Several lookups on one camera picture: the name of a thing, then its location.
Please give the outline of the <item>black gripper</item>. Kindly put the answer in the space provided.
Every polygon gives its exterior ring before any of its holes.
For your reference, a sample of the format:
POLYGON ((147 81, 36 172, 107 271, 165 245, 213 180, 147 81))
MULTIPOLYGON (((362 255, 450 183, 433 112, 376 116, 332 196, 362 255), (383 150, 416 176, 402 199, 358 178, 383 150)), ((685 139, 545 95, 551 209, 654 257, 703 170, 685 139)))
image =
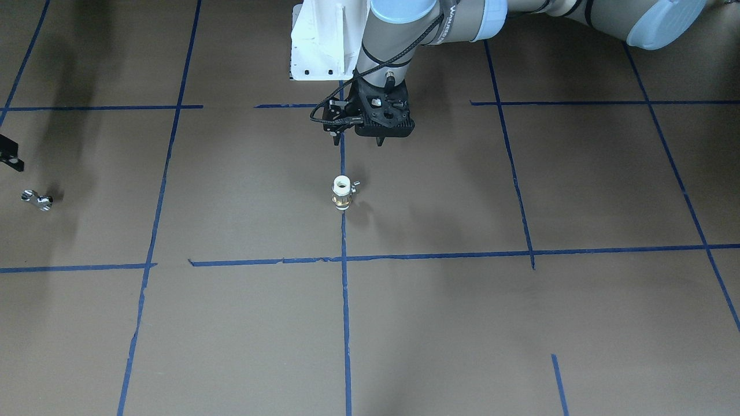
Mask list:
POLYGON ((385 138, 408 137, 415 128, 410 117, 409 92, 406 82, 386 91, 359 79, 353 84, 353 113, 361 116, 362 124, 354 127, 355 134, 376 137, 381 147, 385 138))

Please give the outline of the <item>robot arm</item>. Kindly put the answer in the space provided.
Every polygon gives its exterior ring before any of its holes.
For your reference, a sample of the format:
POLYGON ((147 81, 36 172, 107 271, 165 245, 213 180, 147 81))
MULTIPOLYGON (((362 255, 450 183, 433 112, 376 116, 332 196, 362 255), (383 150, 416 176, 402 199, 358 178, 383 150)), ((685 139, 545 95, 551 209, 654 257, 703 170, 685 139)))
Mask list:
POLYGON ((522 21, 566 20, 642 50, 679 39, 706 1, 370 1, 344 115, 382 145, 415 128, 405 76, 418 50, 483 42, 522 21))

